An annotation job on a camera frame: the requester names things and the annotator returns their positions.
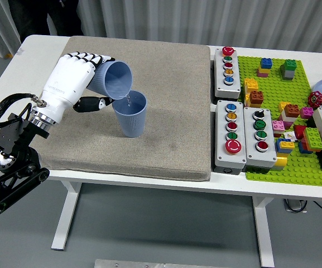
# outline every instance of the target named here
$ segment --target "black knob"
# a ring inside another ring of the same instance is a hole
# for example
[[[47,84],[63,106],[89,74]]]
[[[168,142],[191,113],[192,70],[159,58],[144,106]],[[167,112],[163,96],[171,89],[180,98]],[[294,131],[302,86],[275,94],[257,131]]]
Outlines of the black knob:
[[[263,120],[263,118],[265,117],[265,114],[263,112],[263,110],[259,110],[259,111],[256,111],[254,112],[254,114],[252,115],[252,117],[255,119],[255,120]]]

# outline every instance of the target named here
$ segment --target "gray floor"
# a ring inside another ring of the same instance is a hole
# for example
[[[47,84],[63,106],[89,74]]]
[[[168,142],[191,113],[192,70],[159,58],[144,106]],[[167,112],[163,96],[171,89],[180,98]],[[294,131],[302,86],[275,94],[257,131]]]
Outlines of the gray floor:
[[[8,62],[0,59],[0,75]],[[65,196],[47,180],[0,215],[0,267],[91,268],[95,259],[260,267],[250,197],[84,184],[65,251],[53,251]],[[322,210],[307,207],[267,206],[277,268],[322,267]]]

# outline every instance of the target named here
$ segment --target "person's leg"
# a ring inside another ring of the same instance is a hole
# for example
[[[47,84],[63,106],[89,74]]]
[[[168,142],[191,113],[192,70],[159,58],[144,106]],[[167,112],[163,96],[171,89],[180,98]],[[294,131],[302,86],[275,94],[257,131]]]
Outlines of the person's leg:
[[[21,42],[30,35],[50,35],[45,1],[8,0]]]
[[[81,21],[76,13],[79,0],[47,0],[48,14],[53,20],[57,34],[60,36],[84,35]]]

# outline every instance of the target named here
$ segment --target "blue cup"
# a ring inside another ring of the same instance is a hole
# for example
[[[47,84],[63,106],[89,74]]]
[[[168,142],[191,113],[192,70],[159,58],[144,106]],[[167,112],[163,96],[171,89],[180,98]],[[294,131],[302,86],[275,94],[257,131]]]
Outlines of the blue cup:
[[[124,98],[132,86],[132,72],[123,61],[107,61],[95,70],[88,89],[118,100]]]
[[[142,135],[146,123],[147,99],[141,92],[131,90],[126,98],[112,103],[117,120],[125,136]]]

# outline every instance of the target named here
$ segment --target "gray cushion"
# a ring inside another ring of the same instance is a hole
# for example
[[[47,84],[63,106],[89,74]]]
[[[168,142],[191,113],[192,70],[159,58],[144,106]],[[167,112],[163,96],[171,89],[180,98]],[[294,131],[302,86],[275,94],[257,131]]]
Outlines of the gray cushion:
[[[210,178],[210,56],[202,45],[71,37],[63,54],[80,51],[123,60],[133,89],[148,99],[145,132],[123,135],[112,106],[98,112],[65,111],[47,140],[32,147],[44,165],[77,170],[204,181]],[[85,96],[96,95],[86,90]]]

